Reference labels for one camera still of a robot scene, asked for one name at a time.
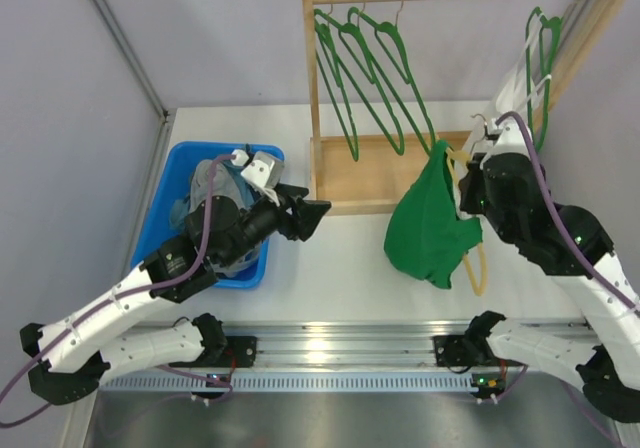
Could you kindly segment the yellow hanger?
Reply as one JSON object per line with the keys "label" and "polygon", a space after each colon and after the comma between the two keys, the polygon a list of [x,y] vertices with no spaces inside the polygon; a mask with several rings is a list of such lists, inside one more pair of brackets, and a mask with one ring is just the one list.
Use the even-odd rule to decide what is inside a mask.
{"label": "yellow hanger", "polygon": [[[462,178],[462,173],[467,174],[469,172],[469,168],[467,167],[467,165],[471,162],[471,160],[471,153],[465,149],[454,150],[451,147],[448,147],[446,149],[446,166],[452,180],[451,186],[453,190],[453,199],[458,215],[461,215],[461,209],[459,208],[459,202],[461,201],[461,191],[459,188],[459,183]],[[470,252],[474,252],[477,254],[480,273],[479,277],[476,276],[476,272],[474,271],[474,265],[469,255]],[[489,275],[484,244],[482,242],[479,242],[472,249],[468,250],[462,256],[462,263],[465,267],[466,274],[474,295],[477,297],[482,297],[485,294],[488,286]]]}

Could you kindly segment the green tank top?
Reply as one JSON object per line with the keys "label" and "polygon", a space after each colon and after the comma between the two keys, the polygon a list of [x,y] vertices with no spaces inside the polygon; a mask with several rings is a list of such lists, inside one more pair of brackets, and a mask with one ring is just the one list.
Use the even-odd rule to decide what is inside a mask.
{"label": "green tank top", "polygon": [[444,140],[395,207],[383,243],[397,271],[448,290],[463,257],[483,241],[480,222],[458,216]]}

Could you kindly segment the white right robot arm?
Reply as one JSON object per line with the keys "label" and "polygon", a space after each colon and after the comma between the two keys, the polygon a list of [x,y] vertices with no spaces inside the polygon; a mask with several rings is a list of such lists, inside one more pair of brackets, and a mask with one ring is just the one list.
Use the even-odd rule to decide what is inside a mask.
{"label": "white right robot arm", "polygon": [[639,297],[594,214],[558,204],[531,155],[481,153],[460,183],[461,210],[494,232],[532,307],[447,311],[437,362],[459,370],[499,360],[577,389],[600,414],[639,421]]}

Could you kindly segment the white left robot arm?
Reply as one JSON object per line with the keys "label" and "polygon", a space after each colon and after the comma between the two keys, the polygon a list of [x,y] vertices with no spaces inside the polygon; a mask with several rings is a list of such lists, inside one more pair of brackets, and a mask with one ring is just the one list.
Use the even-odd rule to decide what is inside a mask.
{"label": "white left robot arm", "polygon": [[91,394],[122,375],[161,365],[212,366],[228,346],[221,321],[209,313],[138,335],[129,329],[218,282],[221,271],[278,233],[308,240],[332,205],[310,200],[304,187],[278,184],[247,209],[226,196],[208,196],[184,230],[160,245],[120,282],[63,320],[30,323],[20,331],[34,361],[31,391],[60,406]]}

